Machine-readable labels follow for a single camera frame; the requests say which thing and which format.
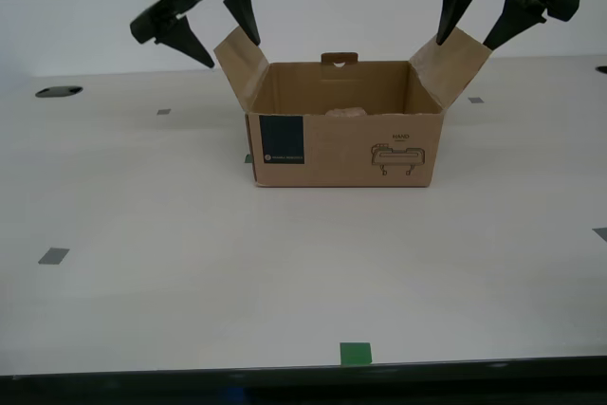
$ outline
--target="printed drawing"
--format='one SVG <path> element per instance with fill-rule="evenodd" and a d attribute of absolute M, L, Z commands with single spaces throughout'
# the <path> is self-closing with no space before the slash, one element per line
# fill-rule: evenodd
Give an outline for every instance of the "printed drawing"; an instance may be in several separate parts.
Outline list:
<path fill-rule="evenodd" d="M 407 175 L 411 175 L 416 166 L 426 163 L 426 151 L 419 148 L 397 150 L 391 148 L 389 144 L 376 144 L 371 148 L 371 154 L 373 155 L 371 163 L 378 166 L 383 175 L 388 175 L 387 166 L 409 166 Z"/>

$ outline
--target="gray tape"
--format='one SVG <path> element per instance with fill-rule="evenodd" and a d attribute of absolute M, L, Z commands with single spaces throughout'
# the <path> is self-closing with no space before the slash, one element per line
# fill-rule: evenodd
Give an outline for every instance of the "gray tape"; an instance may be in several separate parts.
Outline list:
<path fill-rule="evenodd" d="M 49 249 L 45 256 L 38 262 L 39 265 L 60 265 L 69 249 Z"/>
<path fill-rule="evenodd" d="M 607 242 L 607 228 L 595 228 L 593 231 L 602 237 L 603 241 Z"/>

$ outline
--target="white wall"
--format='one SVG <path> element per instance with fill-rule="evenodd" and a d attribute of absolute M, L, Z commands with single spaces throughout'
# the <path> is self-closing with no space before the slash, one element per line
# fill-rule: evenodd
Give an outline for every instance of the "white wall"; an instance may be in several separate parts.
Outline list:
<path fill-rule="evenodd" d="M 0 0 L 4 67 L 32 75 L 199 68 L 161 46 L 139 46 L 129 23 L 156 0 Z M 223 0 L 190 17 L 211 49 L 235 26 Z M 435 34 L 442 0 L 253 0 L 271 61 L 311 61 L 327 50 L 363 59 L 403 59 Z M 503 0 L 476 0 L 460 27 L 483 40 Z M 549 21 L 499 50 L 501 56 L 607 54 L 607 0 L 582 0 L 568 24 Z"/>

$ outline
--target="table surface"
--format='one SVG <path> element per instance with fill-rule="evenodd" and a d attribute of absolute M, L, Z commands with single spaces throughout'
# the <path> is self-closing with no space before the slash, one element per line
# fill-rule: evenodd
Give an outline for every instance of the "table surface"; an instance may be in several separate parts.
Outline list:
<path fill-rule="evenodd" d="M 491 60 L 428 189 L 255 187 L 218 71 L 31 80 L 0 101 L 0 376 L 607 355 L 599 64 Z"/>

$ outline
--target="box flap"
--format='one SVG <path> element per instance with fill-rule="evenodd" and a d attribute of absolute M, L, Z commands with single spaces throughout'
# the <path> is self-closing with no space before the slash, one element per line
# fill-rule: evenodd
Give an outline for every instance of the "box flap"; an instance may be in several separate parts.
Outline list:
<path fill-rule="evenodd" d="M 266 56 L 241 28 L 236 28 L 219 44 L 215 56 L 240 105 L 250 111 L 269 69 Z"/>
<path fill-rule="evenodd" d="M 447 109 L 464 92 L 490 55 L 488 47 L 455 28 L 442 46 L 434 37 L 410 62 L 426 90 Z"/>

